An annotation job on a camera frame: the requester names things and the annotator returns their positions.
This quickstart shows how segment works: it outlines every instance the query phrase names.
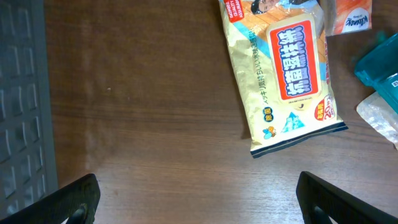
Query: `wood grain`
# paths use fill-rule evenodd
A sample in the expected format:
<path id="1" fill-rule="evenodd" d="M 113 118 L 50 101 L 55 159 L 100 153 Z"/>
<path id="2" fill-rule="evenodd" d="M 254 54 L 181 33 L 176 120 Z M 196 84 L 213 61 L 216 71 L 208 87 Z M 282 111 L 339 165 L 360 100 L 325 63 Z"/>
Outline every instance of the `wood grain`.
<path id="1" fill-rule="evenodd" d="M 398 30 L 398 2 L 373 3 L 373 30 L 328 38 L 349 130 L 252 159 L 216 0 L 47 0 L 60 185 L 97 175 L 96 223 L 302 223 L 308 170 L 398 216 L 398 152 L 355 111 L 356 58 Z"/>

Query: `yellow plastic bag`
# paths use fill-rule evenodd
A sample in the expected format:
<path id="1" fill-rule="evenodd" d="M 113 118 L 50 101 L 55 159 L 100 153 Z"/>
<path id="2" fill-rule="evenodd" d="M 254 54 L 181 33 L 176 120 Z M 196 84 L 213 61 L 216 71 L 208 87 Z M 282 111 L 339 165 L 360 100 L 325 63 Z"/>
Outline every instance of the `yellow plastic bag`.
<path id="1" fill-rule="evenodd" d="M 220 1 L 253 157 L 347 129 L 330 85 L 316 0 Z"/>

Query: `orange package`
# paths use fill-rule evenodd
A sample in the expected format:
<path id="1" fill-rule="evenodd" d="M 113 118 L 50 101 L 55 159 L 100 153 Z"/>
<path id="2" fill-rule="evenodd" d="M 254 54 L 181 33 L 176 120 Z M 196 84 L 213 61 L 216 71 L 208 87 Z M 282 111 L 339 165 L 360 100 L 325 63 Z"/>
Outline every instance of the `orange package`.
<path id="1" fill-rule="evenodd" d="M 372 28 L 372 0 L 321 0 L 326 35 Z"/>

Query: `white oval label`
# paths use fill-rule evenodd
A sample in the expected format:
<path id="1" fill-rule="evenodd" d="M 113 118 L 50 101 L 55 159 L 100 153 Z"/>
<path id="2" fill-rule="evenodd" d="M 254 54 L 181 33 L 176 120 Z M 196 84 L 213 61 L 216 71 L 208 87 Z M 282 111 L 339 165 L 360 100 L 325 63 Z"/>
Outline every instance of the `white oval label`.
<path id="1" fill-rule="evenodd" d="M 347 16 L 343 27 L 343 33 L 368 29 L 369 20 L 369 12 L 367 10 L 356 8 Z"/>

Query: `gray plastic basket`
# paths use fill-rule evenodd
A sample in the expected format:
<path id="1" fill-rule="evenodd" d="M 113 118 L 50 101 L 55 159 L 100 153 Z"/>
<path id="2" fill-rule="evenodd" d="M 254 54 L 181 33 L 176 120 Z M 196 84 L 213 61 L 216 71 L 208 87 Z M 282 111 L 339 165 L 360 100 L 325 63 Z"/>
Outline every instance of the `gray plastic basket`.
<path id="1" fill-rule="evenodd" d="M 0 219 L 58 189 L 43 0 L 0 0 Z"/>

